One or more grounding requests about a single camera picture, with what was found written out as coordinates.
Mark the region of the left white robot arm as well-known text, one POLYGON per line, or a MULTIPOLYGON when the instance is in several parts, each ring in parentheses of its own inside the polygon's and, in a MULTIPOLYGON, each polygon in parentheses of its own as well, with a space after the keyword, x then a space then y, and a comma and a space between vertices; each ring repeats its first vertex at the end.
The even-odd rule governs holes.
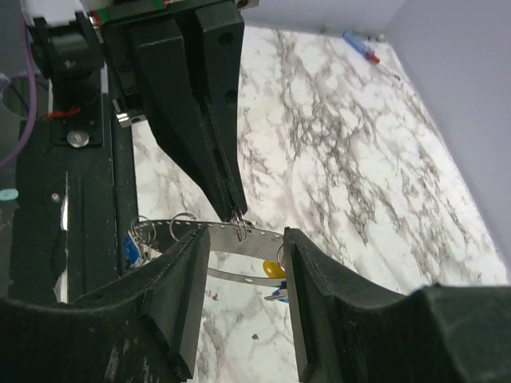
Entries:
POLYGON ((120 113, 159 147, 224 222, 248 209, 237 160, 245 23, 237 1, 24 1, 32 54, 65 109, 96 100, 107 69, 120 113))

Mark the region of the blue key tag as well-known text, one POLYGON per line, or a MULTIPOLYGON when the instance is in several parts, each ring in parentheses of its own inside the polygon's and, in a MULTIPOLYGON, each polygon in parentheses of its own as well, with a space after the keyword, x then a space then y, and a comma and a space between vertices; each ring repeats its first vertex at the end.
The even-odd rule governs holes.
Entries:
POLYGON ((130 235, 125 237, 124 253, 128 267, 135 267, 141 257, 140 251, 130 235))

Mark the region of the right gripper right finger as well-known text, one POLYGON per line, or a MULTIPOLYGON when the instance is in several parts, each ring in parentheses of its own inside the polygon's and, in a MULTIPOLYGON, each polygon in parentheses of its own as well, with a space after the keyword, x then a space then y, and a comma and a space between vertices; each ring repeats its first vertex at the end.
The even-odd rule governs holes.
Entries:
POLYGON ((284 232, 301 382, 507 382, 510 289, 432 285, 402 295, 284 232))

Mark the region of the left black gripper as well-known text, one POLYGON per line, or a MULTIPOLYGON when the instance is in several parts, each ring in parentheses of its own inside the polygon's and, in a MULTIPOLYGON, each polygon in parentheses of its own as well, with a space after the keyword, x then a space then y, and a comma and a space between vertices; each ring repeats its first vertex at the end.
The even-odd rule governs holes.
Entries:
POLYGON ((237 161, 242 11, 257 1, 112 1, 91 15, 119 113, 144 116, 160 148, 220 220, 245 213, 237 161))

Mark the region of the yellow key tag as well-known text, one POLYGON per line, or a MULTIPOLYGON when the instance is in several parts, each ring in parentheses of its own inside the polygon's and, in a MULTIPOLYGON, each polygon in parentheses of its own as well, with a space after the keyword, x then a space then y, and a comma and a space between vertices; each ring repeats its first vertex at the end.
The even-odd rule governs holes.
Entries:
POLYGON ((278 264, 268 260, 263 262, 263 271, 269 278, 285 278, 285 270, 278 264))

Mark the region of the large grey metal keyring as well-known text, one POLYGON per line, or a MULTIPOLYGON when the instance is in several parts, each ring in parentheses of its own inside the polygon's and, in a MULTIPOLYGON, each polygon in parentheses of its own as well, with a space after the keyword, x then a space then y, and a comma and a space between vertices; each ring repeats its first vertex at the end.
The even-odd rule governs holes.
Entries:
MULTIPOLYGON (((205 227, 211 238, 211 251, 242 255, 278 263, 283 269, 283 235, 254 227, 248 221, 243 223, 217 223, 199 221, 193 214, 183 212, 171 219, 148 219, 139 215, 132 219, 127 235, 137 245, 141 257, 135 267, 140 267, 158 255, 163 254, 181 237, 192 229, 205 227)), ((210 268, 208 274, 231 282, 255 286, 279 288, 285 278, 269 278, 228 273, 210 268)))

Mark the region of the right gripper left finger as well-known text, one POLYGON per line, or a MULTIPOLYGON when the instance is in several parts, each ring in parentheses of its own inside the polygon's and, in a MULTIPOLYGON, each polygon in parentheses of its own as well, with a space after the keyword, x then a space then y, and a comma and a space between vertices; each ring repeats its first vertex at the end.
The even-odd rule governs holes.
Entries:
POLYGON ((4 382, 192 378, 210 234, 193 227, 152 262, 70 304, 1 301, 4 382))

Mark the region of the black headed silver key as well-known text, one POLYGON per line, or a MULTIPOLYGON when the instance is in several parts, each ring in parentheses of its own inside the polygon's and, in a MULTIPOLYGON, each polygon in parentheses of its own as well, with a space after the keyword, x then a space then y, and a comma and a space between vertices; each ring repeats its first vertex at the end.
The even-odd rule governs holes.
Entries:
POLYGON ((289 303, 288 292, 287 292, 287 283, 285 281, 281 282, 279 288, 264 298, 266 301, 279 301, 284 303, 289 303))

